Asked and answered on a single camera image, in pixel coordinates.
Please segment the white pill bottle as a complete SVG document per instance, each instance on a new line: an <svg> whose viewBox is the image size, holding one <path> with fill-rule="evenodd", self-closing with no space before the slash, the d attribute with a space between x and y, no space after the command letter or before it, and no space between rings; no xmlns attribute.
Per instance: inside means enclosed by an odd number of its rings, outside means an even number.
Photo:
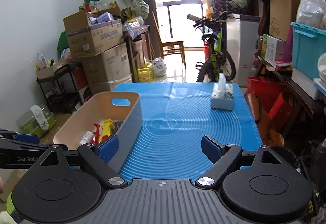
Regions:
<svg viewBox="0 0 326 224"><path fill-rule="evenodd" d="M94 136L93 132L87 131L82 137L82 139L80 140L80 145L93 144L93 136Z"/></svg>

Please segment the red toy figure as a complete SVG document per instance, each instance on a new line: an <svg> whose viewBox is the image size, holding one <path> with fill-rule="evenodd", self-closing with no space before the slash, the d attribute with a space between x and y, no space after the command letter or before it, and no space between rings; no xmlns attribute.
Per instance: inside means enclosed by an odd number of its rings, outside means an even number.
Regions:
<svg viewBox="0 0 326 224"><path fill-rule="evenodd" d="M93 125L95 126L96 130L93 132L92 144L98 144L99 132L101 126L97 123L94 123Z"/></svg>

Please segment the beige plastic storage bin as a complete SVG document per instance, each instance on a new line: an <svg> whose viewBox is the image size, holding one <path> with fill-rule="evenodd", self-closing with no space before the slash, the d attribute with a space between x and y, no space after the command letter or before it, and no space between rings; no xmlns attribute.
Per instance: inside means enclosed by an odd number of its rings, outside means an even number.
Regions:
<svg viewBox="0 0 326 224"><path fill-rule="evenodd" d="M81 106L54 135L54 144L64 144L76 150L87 131L96 130L94 124L121 121L116 132L119 148L111 155L108 147L96 146L97 154L116 172L119 172L131 151L143 124L140 94L137 92L100 92Z"/></svg>

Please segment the yellow toy gear wrench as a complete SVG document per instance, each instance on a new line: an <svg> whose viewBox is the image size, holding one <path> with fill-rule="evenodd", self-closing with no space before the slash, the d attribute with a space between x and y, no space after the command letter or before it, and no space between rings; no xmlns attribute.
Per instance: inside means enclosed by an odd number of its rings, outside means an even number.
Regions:
<svg viewBox="0 0 326 224"><path fill-rule="evenodd" d="M106 140L112 135L112 131L114 130L114 123L111 119L104 120L104 124L101 126L102 134L98 138L98 142Z"/></svg>

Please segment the black remote control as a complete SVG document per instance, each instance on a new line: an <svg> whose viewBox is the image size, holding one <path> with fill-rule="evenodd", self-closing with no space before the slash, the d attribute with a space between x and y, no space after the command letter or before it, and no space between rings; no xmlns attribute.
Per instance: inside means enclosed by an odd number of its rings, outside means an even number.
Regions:
<svg viewBox="0 0 326 224"><path fill-rule="evenodd" d="M115 121L113 122L113 128L111 129L111 135L115 135L119 128L122 126L123 121Z"/></svg>

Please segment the green plastic container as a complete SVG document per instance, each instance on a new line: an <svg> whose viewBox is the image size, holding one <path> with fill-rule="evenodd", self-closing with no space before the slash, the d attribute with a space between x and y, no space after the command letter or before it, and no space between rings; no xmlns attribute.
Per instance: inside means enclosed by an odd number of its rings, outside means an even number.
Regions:
<svg viewBox="0 0 326 224"><path fill-rule="evenodd" d="M47 106L40 106L43 111L43 114L49 124L48 130L43 130L37 120L34 117L32 111L27 111L21 117L19 117L15 124L18 128L19 133L22 134L33 134L41 138L45 133L47 133L50 129L52 129L55 125L55 117L54 114L48 109Z"/></svg>

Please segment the white rolled towel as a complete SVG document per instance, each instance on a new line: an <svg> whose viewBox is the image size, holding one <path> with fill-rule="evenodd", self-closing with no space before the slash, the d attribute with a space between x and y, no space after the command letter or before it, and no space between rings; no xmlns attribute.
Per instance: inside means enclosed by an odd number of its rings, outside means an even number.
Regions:
<svg viewBox="0 0 326 224"><path fill-rule="evenodd" d="M30 111L32 111L34 118L36 119L40 128L44 131L48 130L49 123L43 113L42 108L40 108L38 105L33 105L30 107Z"/></svg>

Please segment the black metal shelf rack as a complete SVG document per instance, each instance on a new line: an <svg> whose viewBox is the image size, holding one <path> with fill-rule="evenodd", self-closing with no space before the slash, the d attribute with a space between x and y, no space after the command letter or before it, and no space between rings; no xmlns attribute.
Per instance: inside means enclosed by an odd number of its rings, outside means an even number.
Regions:
<svg viewBox="0 0 326 224"><path fill-rule="evenodd" d="M92 97L81 63L59 62L38 70L36 82L53 113L73 113Z"/></svg>

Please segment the red box on floor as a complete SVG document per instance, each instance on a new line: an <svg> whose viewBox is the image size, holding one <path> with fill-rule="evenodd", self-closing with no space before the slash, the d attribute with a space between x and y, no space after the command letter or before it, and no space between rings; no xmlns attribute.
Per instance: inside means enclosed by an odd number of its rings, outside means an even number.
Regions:
<svg viewBox="0 0 326 224"><path fill-rule="evenodd" d="M264 145L284 147L281 130L294 114L286 98L284 84L263 78L248 77L245 100L258 127Z"/></svg>

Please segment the large stacked cardboard box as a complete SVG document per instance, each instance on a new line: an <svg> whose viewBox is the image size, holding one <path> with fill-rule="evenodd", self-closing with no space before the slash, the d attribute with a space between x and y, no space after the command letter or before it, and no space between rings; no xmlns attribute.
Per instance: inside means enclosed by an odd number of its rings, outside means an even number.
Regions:
<svg viewBox="0 0 326 224"><path fill-rule="evenodd" d="M82 64L92 95L113 91L120 84L132 82L125 43L96 57L84 58Z"/></svg>

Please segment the white tissue box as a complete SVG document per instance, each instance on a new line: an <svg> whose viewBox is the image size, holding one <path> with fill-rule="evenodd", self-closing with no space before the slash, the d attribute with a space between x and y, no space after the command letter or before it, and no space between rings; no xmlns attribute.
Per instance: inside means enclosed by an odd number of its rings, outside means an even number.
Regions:
<svg viewBox="0 0 326 224"><path fill-rule="evenodd" d="M233 85L227 83L223 73L219 74L218 82L214 83L210 97L210 106L213 109L232 110L234 101Z"/></svg>

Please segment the blue silicone baking mat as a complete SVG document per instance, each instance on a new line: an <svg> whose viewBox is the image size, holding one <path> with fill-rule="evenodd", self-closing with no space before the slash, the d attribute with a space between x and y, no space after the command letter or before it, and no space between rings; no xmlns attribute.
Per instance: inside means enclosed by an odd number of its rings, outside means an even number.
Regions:
<svg viewBox="0 0 326 224"><path fill-rule="evenodd" d="M137 92L143 117L139 135L119 172L127 181L195 181L212 166L201 150L204 135L245 151L256 151L262 145L237 84L233 85L231 111L211 108L212 83L130 83L115 90Z"/></svg>

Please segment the open top cardboard box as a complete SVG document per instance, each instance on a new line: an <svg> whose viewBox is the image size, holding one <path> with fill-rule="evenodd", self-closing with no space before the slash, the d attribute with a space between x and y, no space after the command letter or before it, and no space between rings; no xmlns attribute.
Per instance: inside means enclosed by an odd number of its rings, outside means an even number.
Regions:
<svg viewBox="0 0 326 224"><path fill-rule="evenodd" d="M102 14L112 15L109 21L93 23ZM120 8L97 13L79 11L63 19L72 58L95 57L123 42Z"/></svg>

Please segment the yellow oil jug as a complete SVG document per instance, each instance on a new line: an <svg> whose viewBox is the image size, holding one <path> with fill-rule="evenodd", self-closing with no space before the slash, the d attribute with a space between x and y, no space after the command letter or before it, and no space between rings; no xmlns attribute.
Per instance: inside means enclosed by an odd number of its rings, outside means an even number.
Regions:
<svg viewBox="0 0 326 224"><path fill-rule="evenodd" d="M151 61L146 62L145 67L138 69L138 80L140 83L150 83L154 78L153 65Z"/></svg>

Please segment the green black bicycle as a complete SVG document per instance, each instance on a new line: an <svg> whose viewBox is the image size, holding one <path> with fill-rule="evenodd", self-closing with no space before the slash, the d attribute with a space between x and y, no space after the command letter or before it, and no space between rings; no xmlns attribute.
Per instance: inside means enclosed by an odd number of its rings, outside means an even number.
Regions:
<svg viewBox="0 0 326 224"><path fill-rule="evenodd" d="M199 70L197 82L217 82L220 73L224 74L227 81L234 80L236 68L233 58L227 51L227 18L233 17L227 11L221 12L215 18L199 18L194 15L187 15L187 18L195 24L194 28L205 28L211 33L203 33L202 41L208 47L208 58L204 63L198 62L196 69Z"/></svg>

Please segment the green white carton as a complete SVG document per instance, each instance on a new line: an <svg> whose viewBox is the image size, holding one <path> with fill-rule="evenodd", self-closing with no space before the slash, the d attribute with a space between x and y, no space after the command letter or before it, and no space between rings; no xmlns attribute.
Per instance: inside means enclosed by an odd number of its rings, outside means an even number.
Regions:
<svg viewBox="0 0 326 224"><path fill-rule="evenodd" d="M272 66L283 58L286 42L268 34L262 36L261 57Z"/></svg>

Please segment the teal plastic storage crate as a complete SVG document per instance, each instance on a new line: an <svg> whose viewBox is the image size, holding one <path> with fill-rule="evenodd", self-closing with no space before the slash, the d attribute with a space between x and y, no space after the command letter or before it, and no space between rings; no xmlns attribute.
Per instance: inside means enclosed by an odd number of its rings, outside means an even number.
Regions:
<svg viewBox="0 0 326 224"><path fill-rule="evenodd" d="M325 30L291 22L293 30L292 66L310 79L318 78L318 59L325 53Z"/></svg>

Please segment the white cabinet freezer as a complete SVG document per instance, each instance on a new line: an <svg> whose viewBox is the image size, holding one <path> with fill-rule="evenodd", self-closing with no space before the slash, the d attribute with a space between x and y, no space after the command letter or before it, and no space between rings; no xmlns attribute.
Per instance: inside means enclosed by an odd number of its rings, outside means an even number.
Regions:
<svg viewBox="0 0 326 224"><path fill-rule="evenodd" d="M247 78L254 75L252 63L259 39L259 22L260 17L250 15L234 15L227 19L227 50L236 68L234 82L240 87L246 87Z"/></svg>

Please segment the wooden chair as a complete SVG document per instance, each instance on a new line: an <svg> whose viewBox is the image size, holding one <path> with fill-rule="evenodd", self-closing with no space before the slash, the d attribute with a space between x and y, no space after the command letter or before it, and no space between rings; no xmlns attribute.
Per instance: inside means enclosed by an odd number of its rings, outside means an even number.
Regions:
<svg viewBox="0 0 326 224"><path fill-rule="evenodd" d="M179 54L181 56L181 60L184 67L187 68L185 58L185 47L183 45L184 41L178 41L173 39L163 41L160 36L157 18L155 17L155 13L153 10L151 11L151 15L155 24L155 32L158 38L160 57L164 58L164 56Z"/></svg>

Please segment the white plastic bag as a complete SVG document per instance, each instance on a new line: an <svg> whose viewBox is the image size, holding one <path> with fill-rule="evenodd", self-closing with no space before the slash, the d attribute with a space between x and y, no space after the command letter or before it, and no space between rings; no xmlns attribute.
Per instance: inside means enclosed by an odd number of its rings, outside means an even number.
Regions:
<svg viewBox="0 0 326 224"><path fill-rule="evenodd" d="M325 0L300 0L296 22L315 28L322 27L325 16Z"/></svg>

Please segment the tall brown cardboard box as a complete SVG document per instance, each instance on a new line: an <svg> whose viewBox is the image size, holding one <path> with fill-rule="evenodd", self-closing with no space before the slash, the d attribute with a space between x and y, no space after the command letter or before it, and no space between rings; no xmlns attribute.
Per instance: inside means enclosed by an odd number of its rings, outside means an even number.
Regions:
<svg viewBox="0 0 326 224"><path fill-rule="evenodd" d="M290 23L296 20L300 0L270 0L269 34L287 41Z"/></svg>

